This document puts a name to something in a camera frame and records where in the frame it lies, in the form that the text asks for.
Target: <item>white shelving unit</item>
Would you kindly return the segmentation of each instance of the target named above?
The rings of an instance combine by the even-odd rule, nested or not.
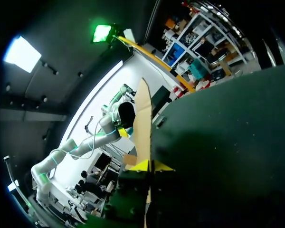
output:
[[[205,20],[206,22],[209,23],[209,25],[194,39],[194,41],[188,46],[186,47],[183,43],[180,42],[180,39],[184,36],[184,34],[186,33],[186,31],[191,28],[191,25],[193,24],[194,21],[196,21],[199,17],[202,17],[203,20]],[[235,51],[238,53],[238,57],[236,57],[235,59],[231,60],[228,62],[228,64],[232,64],[238,61],[243,61],[245,64],[247,63],[246,59],[244,58],[243,54],[239,51],[239,48],[237,46],[237,42],[236,39],[234,37],[232,37],[230,34],[227,34],[226,32],[224,32],[224,30],[222,28],[225,28],[224,26],[222,26],[222,24],[217,21],[217,24],[214,23],[212,20],[210,20],[206,15],[203,14],[203,12],[199,12],[197,14],[195,14],[193,16],[193,18],[191,19],[191,21],[187,24],[187,26],[184,28],[184,30],[181,32],[181,34],[177,37],[171,37],[171,45],[169,46],[168,50],[166,51],[166,53],[164,54],[162,61],[165,62],[165,58],[168,56],[169,52],[171,51],[171,49],[173,48],[173,46],[175,44],[179,45],[182,49],[184,49],[184,52],[177,58],[177,60],[170,66],[170,67],[174,67],[176,64],[178,64],[178,62],[181,60],[181,58],[188,53],[189,55],[191,55],[194,59],[198,59],[200,61],[200,63],[207,69],[207,71],[209,73],[212,73],[216,70],[219,69],[219,67],[213,69],[212,71],[209,69],[209,67],[207,66],[207,64],[205,64],[203,61],[201,61],[201,57],[197,56],[191,49],[192,47],[200,41],[200,39],[204,36],[206,36],[209,31],[211,29],[216,29],[218,32],[220,32],[223,37],[216,41],[215,43],[213,43],[214,46],[219,45],[221,42],[227,40],[235,49]]]

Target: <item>desk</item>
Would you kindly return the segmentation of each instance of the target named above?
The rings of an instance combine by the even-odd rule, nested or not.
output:
[[[172,184],[185,186],[173,192],[190,212],[182,224],[234,219],[233,227],[247,227],[257,210],[271,210],[273,196],[285,202],[281,81],[285,65],[241,76],[172,102],[162,127],[152,125],[152,158],[177,171]]]

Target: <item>teal bin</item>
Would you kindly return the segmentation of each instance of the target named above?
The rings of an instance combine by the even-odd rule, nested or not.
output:
[[[189,71],[197,80],[201,80],[208,73],[207,69],[203,67],[198,59],[195,59],[189,66]]]

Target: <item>yellow pole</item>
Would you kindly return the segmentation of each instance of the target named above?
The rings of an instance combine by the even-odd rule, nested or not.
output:
[[[153,59],[155,62],[157,62],[159,65],[161,65],[162,67],[164,67],[166,70],[168,71],[172,71],[172,69],[166,65],[163,61],[161,61],[159,58],[157,58],[155,55],[151,54],[150,52],[148,52],[147,50],[145,50],[144,48],[142,48],[141,46],[133,43],[132,41],[119,36],[118,37],[120,40],[122,40],[123,42],[130,44],[132,47],[136,48],[137,50],[143,52],[144,54],[146,54],[148,57],[150,57],[151,59]],[[190,84],[180,75],[177,75],[176,78],[188,89],[188,91],[190,92],[195,92],[195,89],[192,88],[190,86]]]

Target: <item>cardboard flap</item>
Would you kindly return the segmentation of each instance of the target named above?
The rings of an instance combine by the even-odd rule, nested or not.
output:
[[[137,152],[136,164],[150,160],[152,106],[146,81],[142,78],[135,95],[136,117],[133,123],[133,137]]]

